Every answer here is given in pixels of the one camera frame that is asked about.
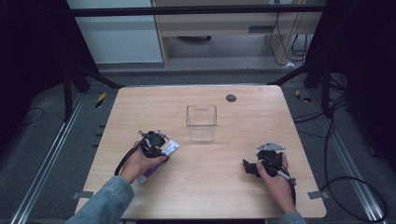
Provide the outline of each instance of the black cable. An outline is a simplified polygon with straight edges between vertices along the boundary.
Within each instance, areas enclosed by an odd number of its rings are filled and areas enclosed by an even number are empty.
[[[123,164],[128,160],[129,157],[131,157],[132,154],[134,154],[134,152],[137,151],[137,149],[140,147],[140,145],[145,140],[146,140],[146,137],[143,137],[142,140],[139,141],[139,143],[137,143],[133,148],[131,148],[131,150],[129,150],[125,154],[125,156],[122,158],[122,160],[120,161],[119,165],[117,166],[116,171],[114,172],[114,175],[119,175],[120,174],[120,170],[121,170]]]
[[[361,180],[361,179],[358,179],[358,178],[356,178],[356,177],[353,177],[353,176],[340,176],[340,177],[336,177],[335,179],[329,181],[329,174],[328,174],[328,169],[327,169],[327,154],[328,154],[329,138],[330,138],[330,135],[331,135],[331,132],[332,132],[332,126],[333,126],[333,122],[334,122],[334,112],[335,112],[334,109],[331,110],[331,113],[330,113],[330,125],[329,125],[329,130],[328,130],[328,132],[327,132],[327,134],[326,134],[326,139],[325,139],[325,144],[324,144],[324,175],[325,175],[326,184],[325,184],[322,188],[320,188],[320,191],[323,191],[324,189],[327,189],[328,192],[329,192],[329,194],[331,195],[332,199],[333,199],[333,200],[334,200],[345,212],[347,212],[348,214],[350,214],[352,217],[356,218],[357,220],[360,220],[360,221],[363,221],[363,222],[369,222],[369,223],[377,223],[377,222],[384,221],[385,218],[388,216],[388,205],[387,205],[387,202],[383,199],[383,197],[381,196],[381,194],[380,194],[375,188],[373,188],[372,186],[370,186],[367,182],[365,182],[365,181],[363,181],[363,180]],[[331,184],[334,183],[334,182],[337,182],[337,181],[339,181],[339,180],[344,180],[344,179],[353,179],[353,180],[355,180],[355,181],[359,181],[359,182],[365,184],[367,187],[369,187],[369,189],[370,189],[371,191],[373,191],[375,194],[379,195],[379,197],[381,198],[382,204],[384,205],[384,209],[385,209],[384,214],[383,214],[383,216],[382,216],[380,219],[370,220],[370,219],[367,219],[367,218],[364,218],[364,217],[360,217],[360,216],[358,216],[358,215],[352,213],[350,210],[346,209],[346,208],[336,199],[335,195],[334,195],[333,192],[332,192]]]
[[[307,122],[307,121],[310,121],[310,120],[312,120],[312,119],[316,119],[316,118],[320,117],[321,115],[326,114],[327,112],[331,112],[332,110],[335,111],[335,110],[339,109],[340,107],[344,106],[344,105],[339,105],[339,104],[343,103],[343,102],[346,101],[346,100],[347,100],[347,99],[343,99],[343,100],[341,100],[341,101],[338,102],[338,103],[334,103],[334,105],[333,105],[332,107],[330,107],[329,109],[327,109],[326,111],[315,112],[315,113],[311,113],[311,114],[301,115],[301,116],[299,116],[299,117],[295,117],[295,118],[293,118],[293,119],[297,119],[297,118],[301,118],[301,117],[304,117],[304,116],[308,116],[308,115],[312,115],[312,114],[319,113],[319,114],[317,114],[317,115],[315,115],[314,117],[311,117],[311,118],[309,118],[309,119],[295,120],[294,123],[303,123],[303,122]]]
[[[34,110],[34,109],[40,110],[40,111],[41,111],[41,115],[38,117],[38,119],[35,119],[35,120],[30,121],[30,122],[27,122],[27,123],[23,123],[23,124],[22,124],[23,126],[24,126],[24,125],[29,125],[29,124],[36,123],[36,122],[38,122],[40,119],[43,118],[43,116],[44,116],[44,109],[43,109],[43,108],[40,108],[40,107],[32,107],[32,108],[30,108],[29,110]]]
[[[276,29],[277,29],[277,32],[278,32],[278,34],[279,34],[279,39],[280,39],[280,42],[282,43],[283,52],[284,52],[285,56],[290,60],[291,63],[301,62],[302,60],[293,60],[293,59],[291,59],[291,58],[289,57],[288,53],[286,52],[285,43],[284,43],[284,41],[283,41],[282,35],[281,35],[281,33],[280,33],[280,29],[279,29],[279,12],[277,12],[277,13],[276,13],[276,21],[275,21],[274,29],[273,29],[273,31],[271,32],[270,38],[269,38],[270,49],[271,49],[271,51],[272,51],[272,53],[273,53],[273,55],[274,55],[274,58],[275,58],[276,63],[277,63],[278,65],[286,65],[285,63],[280,63],[280,62],[277,61],[276,56],[275,56],[275,53],[274,53],[274,50],[273,50],[273,48],[272,48],[272,35],[273,35],[273,33],[274,33],[274,31],[275,31]]]
[[[291,53],[294,56],[302,57],[302,61],[304,62],[304,60],[306,58],[306,54],[308,53],[308,45],[309,45],[308,44],[308,35],[305,35],[305,41],[304,41],[303,49],[295,49],[295,47],[294,47],[296,42],[297,42],[297,40],[298,40],[298,37],[299,37],[299,35],[296,35],[294,37],[293,43],[291,44]]]
[[[303,133],[303,134],[306,134],[306,135],[309,135],[309,136],[312,136],[312,137],[317,137],[317,138],[326,138],[326,136],[319,136],[319,135],[315,135],[315,134],[312,134],[312,133],[305,133],[305,132],[302,132],[302,131],[297,131],[297,133]]]

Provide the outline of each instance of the denim sleeve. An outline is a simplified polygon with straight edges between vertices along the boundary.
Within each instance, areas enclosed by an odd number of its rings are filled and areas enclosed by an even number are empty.
[[[281,224],[305,224],[305,221],[300,213],[288,212],[280,217],[279,223]]]
[[[115,175],[66,223],[119,223],[133,197],[128,181]]]

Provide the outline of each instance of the metal rail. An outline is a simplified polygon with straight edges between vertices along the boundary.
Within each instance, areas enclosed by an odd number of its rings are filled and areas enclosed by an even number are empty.
[[[318,110],[321,111],[319,96],[314,91],[310,91],[310,93],[313,96],[312,98]],[[329,120],[325,116],[321,117],[323,118],[323,122],[325,123],[326,127],[330,128]],[[361,171],[349,155],[347,147],[344,145],[341,136],[337,132],[337,130],[334,130],[332,134],[332,142],[334,143],[338,158],[340,159],[342,165],[344,166],[344,169],[346,170],[346,174],[363,180]],[[370,189],[367,186],[363,186],[356,181],[352,181],[351,184],[361,201],[367,217],[370,218],[370,220],[379,220],[384,214],[382,213],[381,208],[379,207],[378,202],[376,201],[375,196],[370,191]]]
[[[70,119],[68,121],[65,121],[64,124],[61,127],[61,130],[58,132],[58,135],[56,136],[49,153],[47,154],[46,159],[44,159],[40,170],[38,171],[35,180],[33,181],[31,187],[27,191],[25,197],[23,198],[23,201],[21,202],[18,210],[15,212],[14,216],[11,219],[12,224],[22,224],[25,223],[27,218],[30,215],[30,212],[33,209],[33,206],[35,205],[35,201],[38,198],[38,195],[40,194],[41,190],[43,189],[47,178],[50,174],[50,171],[52,170],[53,164],[55,163],[59,152],[61,151],[64,141],[69,134],[69,131],[71,130],[71,127],[73,126],[73,123],[76,120],[78,111],[81,108],[81,103],[84,99],[85,93],[79,93],[78,97],[76,99],[75,105],[74,105],[74,111],[70,116]]]

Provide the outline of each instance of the table surface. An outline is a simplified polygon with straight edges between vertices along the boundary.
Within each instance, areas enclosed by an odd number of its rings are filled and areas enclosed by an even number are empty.
[[[228,102],[226,96],[236,96]],[[192,142],[186,127],[187,105],[216,105],[213,142]],[[167,163],[141,185],[123,218],[270,218],[279,217],[262,180],[248,175],[242,159],[257,160],[257,146],[269,141],[285,147],[289,171],[297,179],[297,210],[303,217],[324,217],[321,199],[282,90],[278,86],[174,86],[120,89],[84,190],[97,192],[113,176],[139,131],[164,131],[180,144]],[[79,199],[77,211],[87,202]]]

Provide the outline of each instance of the transparent box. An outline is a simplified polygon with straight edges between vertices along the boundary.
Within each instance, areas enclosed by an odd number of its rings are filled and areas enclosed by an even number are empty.
[[[186,125],[192,142],[215,140],[217,108],[215,105],[188,105]]]

